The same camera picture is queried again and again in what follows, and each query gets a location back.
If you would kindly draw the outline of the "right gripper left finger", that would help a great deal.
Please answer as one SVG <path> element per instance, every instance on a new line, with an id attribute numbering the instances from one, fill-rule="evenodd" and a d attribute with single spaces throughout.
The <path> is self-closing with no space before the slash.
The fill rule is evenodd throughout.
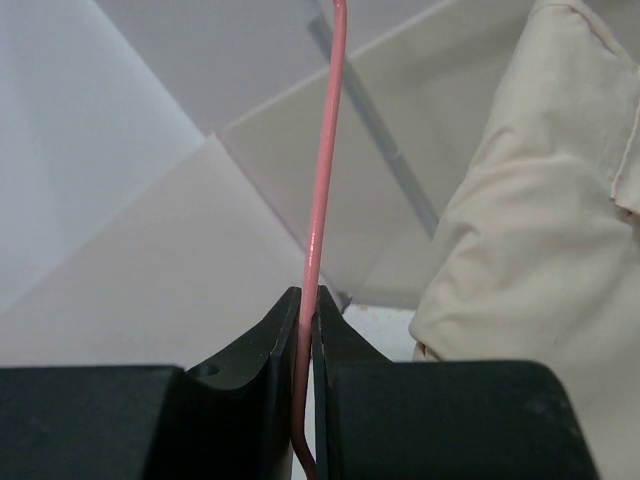
<path id="1" fill-rule="evenodd" d="M 287 479 L 297 288 L 198 365 L 5 368 L 5 479 Z"/>

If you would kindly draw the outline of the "pink wire hanger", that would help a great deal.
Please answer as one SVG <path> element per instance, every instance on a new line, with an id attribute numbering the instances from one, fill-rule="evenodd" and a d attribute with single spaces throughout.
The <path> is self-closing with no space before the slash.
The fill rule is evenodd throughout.
<path id="1" fill-rule="evenodd" d="M 306 399 L 312 346 L 312 321 L 317 306 L 324 229 L 347 44 L 347 3 L 345 1 L 335 1 L 333 8 L 334 29 L 330 41 L 328 84 L 317 157 L 298 319 L 291 414 L 292 446 L 304 474 L 308 479 L 315 479 L 317 477 L 316 461 L 309 449 L 305 435 Z"/>

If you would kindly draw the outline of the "beige trousers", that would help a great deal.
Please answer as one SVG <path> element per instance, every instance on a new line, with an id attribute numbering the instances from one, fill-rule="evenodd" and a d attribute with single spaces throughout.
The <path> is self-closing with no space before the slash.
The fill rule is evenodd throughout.
<path id="1" fill-rule="evenodd" d="M 549 366 L 637 478 L 639 66 L 585 3 L 534 5 L 432 247 L 415 359 Z"/>

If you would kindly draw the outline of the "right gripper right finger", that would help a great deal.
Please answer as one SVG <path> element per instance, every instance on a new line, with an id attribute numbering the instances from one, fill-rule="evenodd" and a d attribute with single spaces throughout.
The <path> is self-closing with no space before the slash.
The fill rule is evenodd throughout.
<path id="1" fill-rule="evenodd" d="M 595 479 L 569 397 L 531 361 L 394 362 L 318 292 L 321 479 Z"/>

